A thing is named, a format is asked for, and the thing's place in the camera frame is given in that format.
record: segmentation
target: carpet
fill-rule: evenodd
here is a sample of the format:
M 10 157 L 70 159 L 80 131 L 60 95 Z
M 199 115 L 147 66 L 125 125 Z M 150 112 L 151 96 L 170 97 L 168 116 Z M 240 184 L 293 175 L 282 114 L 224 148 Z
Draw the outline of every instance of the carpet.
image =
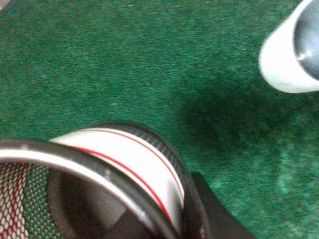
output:
M 298 1 L 25 0 L 0 13 L 0 138 L 146 124 L 258 238 L 318 238 L 319 95 L 271 88 Z

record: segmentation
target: cylindrical object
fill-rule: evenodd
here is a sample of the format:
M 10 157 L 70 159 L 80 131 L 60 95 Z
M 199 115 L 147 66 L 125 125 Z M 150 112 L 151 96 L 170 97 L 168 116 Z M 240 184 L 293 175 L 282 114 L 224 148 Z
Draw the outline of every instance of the cylindrical object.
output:
M 319 1 L 304 0 L 266 39 L 259 56 L 265 80 L 288 93 L 319 90 Z
M 46 143 L 0 141 L 0 239 L 181 238 L 180 162 L 160 138 L 126 126 L 135 133 L 100 126 Z

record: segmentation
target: mesh basket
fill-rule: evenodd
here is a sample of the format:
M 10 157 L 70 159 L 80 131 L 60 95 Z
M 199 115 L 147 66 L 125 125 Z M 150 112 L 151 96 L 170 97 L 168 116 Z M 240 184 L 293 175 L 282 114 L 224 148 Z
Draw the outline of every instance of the mesh basket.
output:
M 49 213 L 49 168 L 0 164 L 0 239 L 62 239 Z

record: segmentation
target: red and white mesh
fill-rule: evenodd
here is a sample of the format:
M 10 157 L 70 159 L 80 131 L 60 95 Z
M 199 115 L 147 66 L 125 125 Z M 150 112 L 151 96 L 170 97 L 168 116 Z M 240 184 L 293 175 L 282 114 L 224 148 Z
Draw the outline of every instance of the red and white mesh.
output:
M 27 239 L 23 217 L 23 190 L 29 164 L 0 165 L 0 239 Z

